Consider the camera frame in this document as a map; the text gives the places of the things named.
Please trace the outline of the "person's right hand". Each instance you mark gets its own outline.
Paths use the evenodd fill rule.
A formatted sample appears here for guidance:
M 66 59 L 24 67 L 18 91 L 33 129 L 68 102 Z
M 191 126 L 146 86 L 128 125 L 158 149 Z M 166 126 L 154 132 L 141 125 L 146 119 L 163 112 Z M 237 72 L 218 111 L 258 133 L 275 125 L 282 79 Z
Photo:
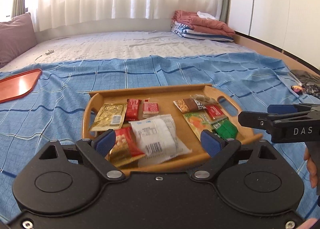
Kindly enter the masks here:
M 306 168 L 309 172 L 310 186 L 315 188 L 318 184 L 317 167 L 311 158 L 308 148 L 305 148 L 304 161 L 306 161 Z

